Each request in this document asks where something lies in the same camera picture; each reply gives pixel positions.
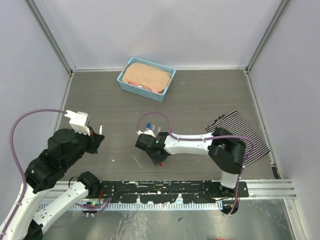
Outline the white pen with clear cap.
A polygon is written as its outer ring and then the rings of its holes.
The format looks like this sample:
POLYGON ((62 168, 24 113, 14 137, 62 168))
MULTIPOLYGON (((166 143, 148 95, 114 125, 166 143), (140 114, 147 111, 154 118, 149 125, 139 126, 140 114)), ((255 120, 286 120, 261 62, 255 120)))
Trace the white pen with clear cap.
POLYGON ((103 133, 103 126, 102 126, 102 124, 100 125, 100 127, 99 127, 99 135, 102 135, 102 133, 103 133))

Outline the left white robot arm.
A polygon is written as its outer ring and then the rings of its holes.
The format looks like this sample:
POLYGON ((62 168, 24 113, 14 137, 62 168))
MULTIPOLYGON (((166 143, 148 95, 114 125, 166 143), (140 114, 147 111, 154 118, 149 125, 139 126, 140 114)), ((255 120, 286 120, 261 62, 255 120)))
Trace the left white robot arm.
POLYGON ((70 207, 85 197, 93 199, 100 194, 100 180, 86 171, 54 202, 38 210, 40 203, 71 166, 84 154, 98 152, 105 137, 91 127, 88 130, 88 134, 68 128, 57 130, 48 139, 47 148, 29 163, 16 203, 1 224, 2 240, 40 240, 70 207))

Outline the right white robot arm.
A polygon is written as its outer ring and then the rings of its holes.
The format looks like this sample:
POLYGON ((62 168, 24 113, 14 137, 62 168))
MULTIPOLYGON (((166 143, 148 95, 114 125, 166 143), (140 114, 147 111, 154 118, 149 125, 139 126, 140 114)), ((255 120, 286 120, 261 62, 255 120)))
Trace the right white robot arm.
POLYGON ((237 181, 242 172, 246 143, 243 137, 232 135, 224 128, 200 135, 180 135, 151 129, 137 131, 135 147, 147 153, 153 164, 160 165, 169 156, 179 154, 210 157, 221 170, 220 192, 232 197, 237 191, 237 181))

